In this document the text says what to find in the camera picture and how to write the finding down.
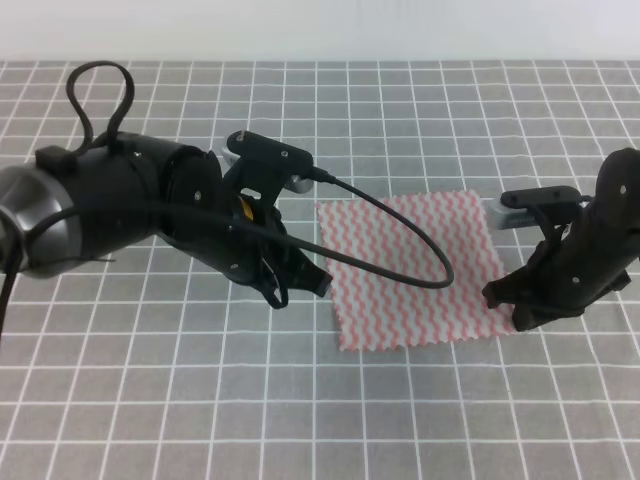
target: table surface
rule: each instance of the table surface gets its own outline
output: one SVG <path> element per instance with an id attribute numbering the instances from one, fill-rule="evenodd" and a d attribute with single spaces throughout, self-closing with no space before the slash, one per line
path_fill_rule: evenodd
<path id="1" fill-rule="evenodd" d="M 375 196 L 566 184 L 640 145 L 640 62 L 125 62 L 123 130 L 220 152 L 248 128 Z M 0 163 L 80 141 L 74 64 L 0 62 Z M 122 92 L 85 74 L 102 131 Z M 319 240 L 324 185 L 285 193 Z M 507 269 L 535 229 L 498 232 Z M 1 479 L 640 477 L 640 282 L 584 318 L 500 339 L 338 350 L 329 299 L 283 311 L 158 239 L 21 277 L 0 349 Z M 640 272 L 638 265 L 632 272 Z"/>

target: white background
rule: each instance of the white background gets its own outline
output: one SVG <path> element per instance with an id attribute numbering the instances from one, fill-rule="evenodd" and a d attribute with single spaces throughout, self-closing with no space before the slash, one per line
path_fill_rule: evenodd
<path id="1" fill-rule="evenodd" d="M 639 58 L 638 0 L 2 0 L 5 59 Z"/>

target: wavy striped cloth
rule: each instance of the wavy striped cloth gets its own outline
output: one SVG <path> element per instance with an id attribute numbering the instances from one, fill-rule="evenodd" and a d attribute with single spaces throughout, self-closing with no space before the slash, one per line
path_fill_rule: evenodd
<path id="1" fill-rule="evenodd" d="M 513 333 L 511 307 L 489 310 L 481 293 L 488 281 L 504 275 L 504 267 L 478 195 L 428 193 L 383 201 L 437 242 L 451 260 L 455 282 L 425 290 L 328 260 L 341 349 L 383 350 Z M 347 200 L 317 208 L 325 246 L 407 275 L 444 278 L 429 247 L 373 205 Z"/>

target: black cable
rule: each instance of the black cable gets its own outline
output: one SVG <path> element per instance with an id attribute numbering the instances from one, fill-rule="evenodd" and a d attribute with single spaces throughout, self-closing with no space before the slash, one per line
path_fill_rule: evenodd
<path id="1" fill-rule="evenodd" d="M 429 248 L 433 251 L 433 253 L 436 254 L 436 257 L 438 257 L 438 260 L 440 260 L 440 263 L 442 263 L 442 266 L 444 267 L 444 269 L 445 269 L 445 271 L 447 273 L 446 280 L 441 280 L 441 281 L 420 280 L 420 279 L 413 278 L 413 277 L 407 277 L 405 275 L 401 275 L 402 279 L 401 280 L 396 280 L 396 281 L 401 282 L 401 283 L 406 283 L 407 285 L 413 285 L 414 287 L 429 288 L 429 289 L 446 288 L 446 287 L 448 287 L 449 285 L 451 285 L 453 283 L 455 275 L 453 273 L 453 267 L 451 266 L 451 262 L 449 261 L 449 259 L 445 255 L 445 253 L 440 249 L 440 247 L 438 247 L 438 245 L 431 239 L 431 237 L 429 237 L 429 235 L 427 235 L 415 223 L 413 223 L 409 219 L 403 217 L 398 212 L 396 212 L 392 208 L 386 206 L 384 203 L 380 202 L 379 200 L 376 200 L 371 195 L 368 195 L 368 194 L 364 193 L 362 190 L 359 190 L 359 189 L 349 185 L 348 183 L 337 179 L 336 177 L 331 175 L 326 170 L 322 170 L 321 168 L 314 167 L 313 168 L 313 172 L 309 176 L 309 178 L 311 178 L 312 180 L 315 180 L 316 182 L 330 183 L 330 184 L 335 185 L 337 187 L 343 188 L 343 189 L 347 190 L 348 192 L 351 192 L 354 195 L 362 198 L 366 202 L 369 202 L 373 206 L 379 208 L 380 210 L 382 210 L 386 214 L 388 214 L 388 215 L 392 216 L 393 218 L 395 218 L 397 221 L 402 223 L 405 227 L 407 227 L 413 233 L 418 235 L 422 239 L 422 241 L 429 246 Z"/>
<path id="2" fill-rule="evenodd" d="M 11 241 L 11 245 L 7 250 L 7 262 L 5 264 L 5 277 L 4 283 L 2 285 L 2 291 L 0 291 L 0 334 L 4 329 L 4 319 L 7 313 L 7 307 L 9 305 L 9 298 L 11 297 L 11 292 L 13 291 L 13 286 L 16 283 L 16 278 L 18 273 L 20 272 L 20 265 L 22 264 L 22 259 L 24 258 L 24 253 L 22 251 L 20 245 L 20 231 L 17 227 L 15 227 L 12 223 L 4 222 L 6 225 L 12 225 L 15 230 L 12 232 L 13 239 Z"/>
<path id="3" fill-rule="evenodd" d="M 386 207 L 386 205 L 383 205 L 383 207 L 384 207 L 383 210 L 387 211 L 388 207 Z M 425 240 L 425 237 L 426 237 L 425 242 L 427 242 L 427 244 L 431 248 L 433 248 L 433 251 L 436 253 L 440 261 L 442 261 L 447 271 L 446 280 L 433 282 L 428 280 L 420 280 L 413 277 L 407 277 L 406 275 L 402 275 L 400 273 L 387 270 L 386 268 L 382 268 L 377 265 L 373 265 L 371 263 L 365 262 L 363 260 L 350 257 L 343 253 L 329 250 L 328 248 L 321 247 L 320 245 L 316 245 L 315 243 L 307 242 L 305 240 L 292 237 L 291 235 L 282 235 L 280 233 L 269 231 L 263 227 L 254 225 L 247 221 L 236 220 L 236 219 L 221 215 L 219 213 L 209 212 L 193 206 L 167 205 L 165 203 L 160 203 L 160 202 L 149 202 L 149 203 L 143 203 L 139 205 L 93 205 L 93 206 L 87 205 L 83 207 L 71 207 L 71 208 L 64 209 L 60 212 L 57 212 L 48 216 L 44 220 L 41 220 L 38 224 L 36 224 L 36 226 L 34 226 L 26 234 L 27 248 L 48 228 L 55 225 L 56 223 L 66 218 L 73 217 L 75 215 L 83 215 L 83 214 L 89 214 L 89 213 L 94 214 L 99 212 L 141 212 L 141 213 L 153 213 L 158 215 L 169 215 L 169 216 L 179 215 L 182 219 L 188 219 L 194 222 L 209 222 L 212 224 L 217 224 L 223 229 L 226 229 L 228 227 L 237 228 L 238 230 L 256 235 L 258 237 L 267 238 L 269 240 L 279 243 L 280 245 L 283 245 L 286 247 L 296 247 L 302 250 L 307 250 L 311 253 L 316 253 L 323 257 L 331 258 L 332 260 L 346 263 L 347 265 L 351 265 L 352 267 L 360 268 L 362 270 L 373 273 L 375 275 L 388 278 L 389 280 L 405 283 L 407 285 L 412 285 L 414 287 L 439 289 L 439 288 L 448 287 L 453 282 L 453 269 L 451 268 L 451 264 L 447 260 L 447 257 L 444 255 L 444 253 L 438 248 L 437 245 L 433 243 L 433 241 L 429 237 L 427 237 L 427 235 L 424 232 L 422 232 L 418 227 L 416 227 L 411 222 L 409 222 L 409 220 L 405 219 L 404 217 L 397 214 L 396 212 L 393 212 L 393 210 L 391 210 L 391 212 L 395 214 L 394 218 L 400 217 L 399 220 L 403 224 L 407 225 L 407 227 L 415 231 L 418 235 L 420 235 L 420 237 L 423 240 Z"/>
<path id="4" fill-rule="evenodd" d="M 120 124 L 129 112 L 131 105 L 133 105 L 133 99 L 135 97 L 136 87 L 133 81 L 133 77 L 126 68 L 124 68 L 122 65 L 118 65 L 117 63 L 110 62 L 108 60 L 99 60 L 97 62 L 85 63 L 84 65 L 79 66 L 73 72 L 71 72 L 69 78 L 67 79 L 67 97 L 69 98 L 71 106 L 78 114 L 78 118 L 80 119 L 80 123 L 82 124 L 82 129 L 84 130 L 84 139 L 82 140 L 82 144 L 73 152 L 75 155 L 82 155 L 83 153 L 85 153 L 93 142 L 93 126 L 91 125 L 89 117 L 82 109 L 80 102 L 78 102 L 78 98 L 76 97 L 75 93 L 75 86 L 80 75 L 96 67 L 117 68 L 118 70 L 120 70 L 122 76 L 124 77 L 126 87 L 122 102 L 120 102 L 120 105 L 109 119 L 109 123 L 107 125 L 107 145 L 110 150 L 113 150 L 116 147 L 118 128 L 120 128 Z"/>

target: towel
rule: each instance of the towel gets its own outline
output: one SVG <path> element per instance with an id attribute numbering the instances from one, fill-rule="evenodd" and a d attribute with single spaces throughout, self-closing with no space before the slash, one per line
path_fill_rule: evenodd
<path id="1" fill-rule="evenodd" d="M 452 286 L 404 285 L 334 260 L 332 300 L 341 349 L 384 350 L 514 332 L 512 307 L 490 310 L 482 288 L 504 276 L 480 197 L 473 191 L 403 195 L 381 200 L 422 228 L 445 252 Z M 364 200 L 317 204 L 328 248 L 405 275 L 444 279 L 444 267 L 411 230 Z"/>

